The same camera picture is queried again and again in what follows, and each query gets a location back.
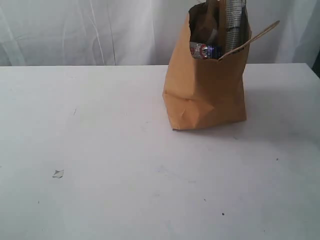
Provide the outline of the white blue salt packet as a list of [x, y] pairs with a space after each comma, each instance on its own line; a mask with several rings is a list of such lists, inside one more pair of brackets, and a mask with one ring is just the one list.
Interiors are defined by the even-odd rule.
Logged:
[[219, 59], [222, 56], [222, 48], [220, 46], [207, 45], [204, 43], [190, 42], [189, 49], [191, 56], [195, 59]]

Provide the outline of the long pasta packet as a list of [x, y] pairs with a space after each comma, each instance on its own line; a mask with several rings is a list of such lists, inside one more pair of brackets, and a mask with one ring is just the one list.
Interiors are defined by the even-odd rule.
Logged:
[[245, 42], [247, 27], [246, 0], [224, 0], [225, 52], [228, 53]]

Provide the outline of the brown pouch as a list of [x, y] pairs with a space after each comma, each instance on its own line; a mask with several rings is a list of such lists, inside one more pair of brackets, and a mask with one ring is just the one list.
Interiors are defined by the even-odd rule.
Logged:
[[206, 0], [189, 10], [190, 42], [215, 45], [219, 28], [219, 1]]

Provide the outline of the small torn paper scrap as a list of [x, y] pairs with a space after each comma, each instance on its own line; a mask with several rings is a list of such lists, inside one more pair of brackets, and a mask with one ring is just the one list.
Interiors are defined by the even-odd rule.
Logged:
[[64, 176], [64, 170], [55, 170], [55, 173], [52, 175], [53, 178], [60, 179]]

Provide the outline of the brown paper bag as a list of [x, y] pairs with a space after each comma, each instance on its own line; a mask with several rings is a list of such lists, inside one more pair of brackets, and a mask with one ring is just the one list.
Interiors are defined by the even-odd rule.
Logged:
[[196, 130], [246, 120], [243, 73], [250, 44], [279, 24], [276, 21], [252, 37], [246, 21], [244, 44], [218, 59], [196, 59], [192, 56], [190, 40], [197, 20], [204, 17], [207, 9], [205, 3], [189, 9], [165, 76], [162, 96], [171, 128], [175, 130]]

